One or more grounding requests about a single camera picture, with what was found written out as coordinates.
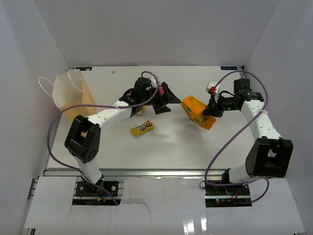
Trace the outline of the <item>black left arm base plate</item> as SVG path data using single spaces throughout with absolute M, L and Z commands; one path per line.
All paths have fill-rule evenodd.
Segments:
M 118 195 L 118 187 L 119 187 L 118 181 L 103 181 L 103 184 L 101 185 L 101 187 L 107 190 L 109 194 L 113 197 L 116 197 Z M 91 186 L 84 181 L 77 182 L 74 195 L 76 197 L 108 196 L 108 194 L 102 189 Z

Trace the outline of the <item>aluminium rail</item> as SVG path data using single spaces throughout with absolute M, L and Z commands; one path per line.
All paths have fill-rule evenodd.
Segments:
M 243 78 L 243 79 L 246 79 L 246 75 L 245 75 L 245 66 L 240 66 L 240 77 Z
M 202 177 L 205 169 L 100 169 L 105 177 Z M 73 169 L 51 168 L 44 176 L 78 176 Z
M 21 234 L 26 230 L 57 230 L 57 227 L 65 226 L 69 214 L 67 194 L 63 194 L 67 179 L 62 177 L 45 177 L 43 172 L 47 162 L 51 159 L 51 130 L 46 137 L 48 153 L 45 157 L 44 165 L 37 180 L 32 181 L 28 196 L 28 207 Z

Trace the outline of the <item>yellow snack bar wrapper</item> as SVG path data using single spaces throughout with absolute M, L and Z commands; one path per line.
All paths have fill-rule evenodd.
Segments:
M 141 110 L 138 113 L 136 113 L 136 115 L 137 116 L 142 116 L 144 114 L 144 111 L 145 111 L 145 106 L 142 106 Z

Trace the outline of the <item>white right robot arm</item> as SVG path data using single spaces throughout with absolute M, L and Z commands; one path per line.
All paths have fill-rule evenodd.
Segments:
M 225 111 L 239 110 L 251 129 L 254 144 L 245 162 L 226 170 L 222 175 L 221 190 L 226 195 L 233 195 L 238 184 L 256 179 L 284 178 L 291 159 L 293 143 L 283 138 L 274 128 L 267 112 L 261 93 L 250 88 L 250 80 L 234 81 L 233 92 L 224 97 L 219 85 L 210 82 L 206 91 L 211 95 L 204 113 L 215 118 L 222 117 Z

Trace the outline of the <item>aluminium left side rail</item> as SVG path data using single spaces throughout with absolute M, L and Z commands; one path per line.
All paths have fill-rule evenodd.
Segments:
M 48 153 L 45 157 L 44 165 L 37 180 L 32 181 L 28 196 L 28 207 L 21 234 L 26 230 L 57 230 L 57 227 L 65 226 L 69 214 L 67 194 L 63 194 L 67 179 L 62 177 L 45 177 L 43 172 L 47 162 L 51 159 L 51 130 L 46 137 Z

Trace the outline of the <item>aluminium right side rail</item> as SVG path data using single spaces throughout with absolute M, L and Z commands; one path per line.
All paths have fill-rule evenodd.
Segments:
M 243 78 L 243 79 L 246 79 L 246 75 L 245 75 L 245 66 L 240 66 L 240 77 Z

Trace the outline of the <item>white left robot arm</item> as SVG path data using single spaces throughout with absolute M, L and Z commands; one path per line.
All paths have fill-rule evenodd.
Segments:
M 152 106 L 155 114 L 159 115 L 171 111 L 167 104 L 179 103 L 181 100 L 172 93 L 165 82 L 153 85 L 151 79 L 140 77 L 134 87 L 128 89 L 112 108 L 106 108 L 88 117 L 76 116 L 66 137 L 65 148 L 77 161 L 83 179 L 87 182 L 87 190 L 92 195 L 99 195 L 103 191 L 103 183 L 100 181 L 103 175 L 95 159 L 102 131 L 131 118 L 139 113 L 143 106 Z

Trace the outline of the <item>aluminium front rail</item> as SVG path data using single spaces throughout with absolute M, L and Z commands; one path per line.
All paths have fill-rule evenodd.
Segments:
M 202 177 L 205 169 L 100 169 L 105 177 Z M 51 168 L 44 176 L 78 176 L 73 169 Z

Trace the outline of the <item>blue label sticker left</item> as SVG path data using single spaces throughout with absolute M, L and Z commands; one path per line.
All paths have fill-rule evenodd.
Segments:
M 92 67 L 76 67 L 75 69 L 79 71 L 91 71 Z

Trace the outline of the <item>brown paper bag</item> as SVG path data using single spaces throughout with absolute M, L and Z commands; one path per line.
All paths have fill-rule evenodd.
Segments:
M 59 110 L 73 105 L 95 104 L 80 70 L 71 70 L 57 75 L 53 85 L 52 98 Z

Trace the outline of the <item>yellow M&M's peanut packet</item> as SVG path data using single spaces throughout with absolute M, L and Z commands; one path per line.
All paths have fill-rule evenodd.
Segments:
M 150 130 L 153 130 L 155 127 L 155 125 L 150 121 L 146 121 L 144 122 L 142 125 L 131 128 L 130 132 L 135 136 L 135 137 L 139 137 L 147 132 L 149 132 Z

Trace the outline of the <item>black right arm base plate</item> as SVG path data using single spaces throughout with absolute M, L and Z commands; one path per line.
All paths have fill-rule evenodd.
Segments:
M 217 187 L 204 184 L 206 196 L 250 196 L 248 186 Z

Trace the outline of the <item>orange chips bag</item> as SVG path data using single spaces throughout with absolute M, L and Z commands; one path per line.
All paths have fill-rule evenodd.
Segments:
M 211 129 L 216 122 L 215 117 L 203 114 L 203 111 L 207 108 L 207 105 L 192 95 L 184 98 L 181 102 L 181 106 L 186 112 L 188 118 L 203 129 Z

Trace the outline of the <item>blue label sticker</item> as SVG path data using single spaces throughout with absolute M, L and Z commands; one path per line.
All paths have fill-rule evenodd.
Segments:
M 79 71 L 91 71 L 92 67 L 76 67 L 75 69 Z
M 220 66 L 221 70 L 224 71 L 236 71 L 238 68 L 236 66 Z

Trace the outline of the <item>blue label sticker right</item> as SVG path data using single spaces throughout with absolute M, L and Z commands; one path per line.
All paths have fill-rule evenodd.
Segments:
M 220 66 L 221 70 L 224 71 L 236 71 L 238 68 L 236 66 Z

